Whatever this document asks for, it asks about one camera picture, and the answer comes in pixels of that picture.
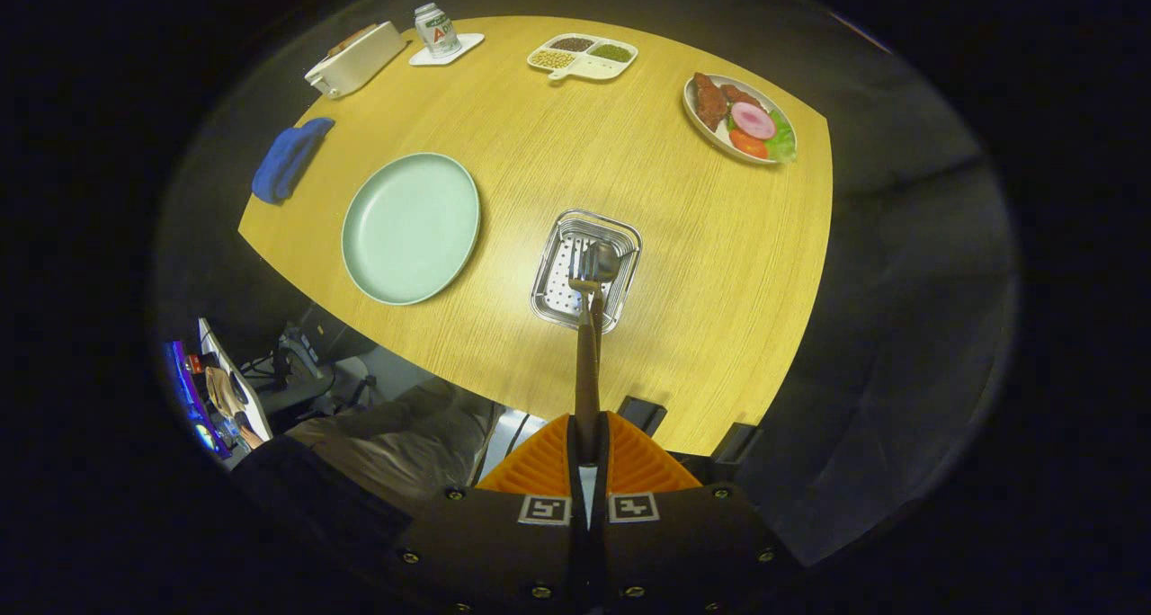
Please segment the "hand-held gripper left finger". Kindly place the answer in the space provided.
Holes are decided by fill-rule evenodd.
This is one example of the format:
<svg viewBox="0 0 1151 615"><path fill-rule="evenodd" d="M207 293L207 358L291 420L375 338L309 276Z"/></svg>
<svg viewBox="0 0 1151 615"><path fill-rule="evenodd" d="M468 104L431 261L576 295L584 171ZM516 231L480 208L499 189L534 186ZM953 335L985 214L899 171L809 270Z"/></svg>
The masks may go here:
<svg viewBox="0 0 1151 615"><path fill-rule="evenodd" d="M586 526L576 427L547 423L473 486L416 509L396 544L396 592L432 614L576 614Z"/></svg>

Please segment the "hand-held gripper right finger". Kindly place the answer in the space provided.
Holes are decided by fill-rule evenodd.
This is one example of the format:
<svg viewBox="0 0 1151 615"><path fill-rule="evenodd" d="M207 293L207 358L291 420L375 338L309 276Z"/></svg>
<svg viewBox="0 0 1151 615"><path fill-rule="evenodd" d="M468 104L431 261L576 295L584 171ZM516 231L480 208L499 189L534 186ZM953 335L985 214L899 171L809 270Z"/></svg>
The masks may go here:
<svg viewBox="0 0 1151 615"><path fill-rule="evenodd" d="M800 562L744 489L704 484L619 413L601 413L589 602L605 614L754 614Z"/></svg>

